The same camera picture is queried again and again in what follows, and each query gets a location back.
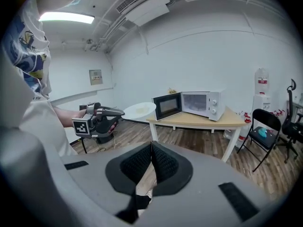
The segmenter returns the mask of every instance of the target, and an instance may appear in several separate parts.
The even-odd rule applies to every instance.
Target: black folding chair
[[[254,121],[257,120],[260,123],[278,131],[277,135],[267,131],[267,137],[264,138],[263,136],[261,136],[259,134],[259,129],[261,129],[262,127],[256,127],[254,129]],[[248,135],[246,136],[243,144],[241,145],[240,149],[238,150],[237,154],[239,153],[239,151],[241,150],[241,148],[244,146],[251,154],[253,154],[253,156],[255,158],[257,158],[257,160],[260,162],[259,165],[252,171],[255,172],[255,170],[261,165],[261,163],[268,157],[269,153],[271,152],[272,148],[275,146],[279,133],[281,130],[281,122],[278,119],[277,116],[263,110],[263,109],[256,109],[253,113],[252,113],[252,125],[250,128],[250,131],[248,133]],[[247,140],[248,136],[251,137],[251,142],[255,142],[256,145],[258,145],[259,147],[261,147],[261,149],[263,149],[266,152],[266,155],[264,156],[264,158],[262,160],[260,160],[248,147],[246,147],[244,145],[245,141]]]

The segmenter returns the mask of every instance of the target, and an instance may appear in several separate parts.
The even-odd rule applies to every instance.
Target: office chair
[[[259,126],[259,127],[256,127],[254,129],[254,121],[255,120],[257,120],[260,123],[278,131],[278,133],[275,135],[275,134],[271,133],[270,131],[267,131],[267,136],[266,137],[261,136],[258,131],[262,127]],[[268,157],[272,148],[276,145],[277,138],[279,136],[280,130],[281,130],[281,122],[280,122],[280,120],[278,119],[277,116],[275,116],[274,114],[271,114],[270,112],[267,112],[263,109],[258,108],[256,110],[254,110],[254,112],[252,113],[252,125],[251,125],[251,128],[250,128],[250,131],[247,134],[245,140],[243,141],[241,147],[239,148],[239,150],[237,152],[237,154],[238,154],[239,151],[241,150],[241,148],[244,146],[255,158],[257,158],[257,160],[260,163],[257,165],[257,167],[254,170],[252,170],[252,172],[255,172],[255,170]],[[262,160],[260,160],[248,147],[246,147],[244,145],[248,136],[250,136],[250,138],[251,138],[250,143],[252,141],[255,142],[257,146],[259,146],[261,149],[263,149],[266,152],[266,155],[264,156],[264,158]]]
[[[303,114],[298,113],[299,120],[295,123],[291,122],[292,116],[293,116],[293,93],[296,89],[296,83],[294,80],[292,80],[292,85],[287,88],[288,96],[289,96],[289,110],[286,116],[286,119],[282,125],[282,133],[287,136],[287,140],[279,137],[278,140],[283,141],[283,144],[279,145],[285,145],[287,148],[287,157],[285,159],[285,163],[287,163],[289,159],[289,150],[292,150],[295,153],[294,160],[298,157],[298,152],[294,149],[293,143],[296,143],[296,141],[299,141],[303,143],[303,124],[300,123],[301,118],[303,117]]]

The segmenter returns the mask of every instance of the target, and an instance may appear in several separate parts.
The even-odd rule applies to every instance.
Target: white shirt
[[[53,110],[48,69],[51,61],[49,41],[42,30],[36,0],[31,0],[15,16],[3,39],[2,47],[19,75],[34,92],[20,129],[32,133],[45,147],[53,146],[60,156],[77,154]]]

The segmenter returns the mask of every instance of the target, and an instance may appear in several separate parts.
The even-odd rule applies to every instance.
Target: white microwave
[[[187,112],[218,121],[225,111],[225,90],[181,92],[154,97],[155,117],[161,120],[180,112]]]

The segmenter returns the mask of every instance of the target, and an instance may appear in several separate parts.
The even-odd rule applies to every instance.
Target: person's arm
[[[54,106],[53,106],[53,109],[55,110],[55,112],[64,128],[73,127],[71,119],[72,118],[82,118],[86,112],[85,109],[80,110],[80,111],[69,111],[69,110],[64,110],[64,109],[57,108]]]

